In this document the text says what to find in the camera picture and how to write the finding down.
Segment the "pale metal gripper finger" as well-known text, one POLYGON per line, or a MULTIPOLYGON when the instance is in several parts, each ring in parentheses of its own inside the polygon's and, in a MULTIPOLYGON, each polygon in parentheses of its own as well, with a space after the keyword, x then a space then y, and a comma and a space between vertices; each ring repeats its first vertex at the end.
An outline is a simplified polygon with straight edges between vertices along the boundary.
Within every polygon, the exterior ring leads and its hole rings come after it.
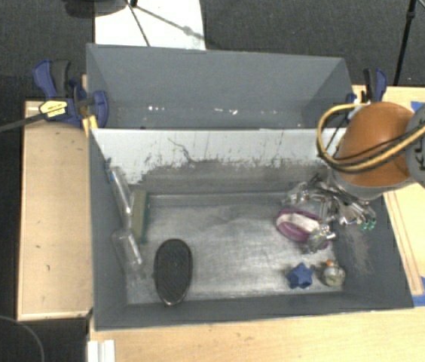
POLYGON ((320 224, 308 236, 304 251, 306 253, 317 253, 326 249, 329 243, 336 239, 336 234, 329 224, 320 224))
POLYGON ((324 202, 324 194, 319 188, 311 183, 296 183, 282 200, 283 206, 294 206, 311 202, 324 202))

